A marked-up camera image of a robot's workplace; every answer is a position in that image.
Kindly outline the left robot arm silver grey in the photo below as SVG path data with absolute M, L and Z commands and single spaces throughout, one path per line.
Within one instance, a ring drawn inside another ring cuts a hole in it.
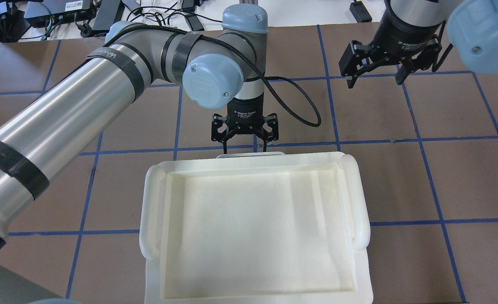
M 171 27 L 118 22 L 104 46 L 0 127 L 0 249 L 8 227 L 117 116 L 160 79 L 181 85 L 205 109 L 258 98 L 268 13 L 228 6 L 218 38 Z

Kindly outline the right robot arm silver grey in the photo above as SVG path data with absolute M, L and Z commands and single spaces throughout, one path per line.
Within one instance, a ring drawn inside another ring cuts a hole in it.
M 351 41 L 338 62 L 353 88 L 376 68 L 400 65 L 398 85 L 417 72 L 437 71 L 452 49 L 472 72 L 498 73 L 498 0 L 386 0 L 372 41 Z

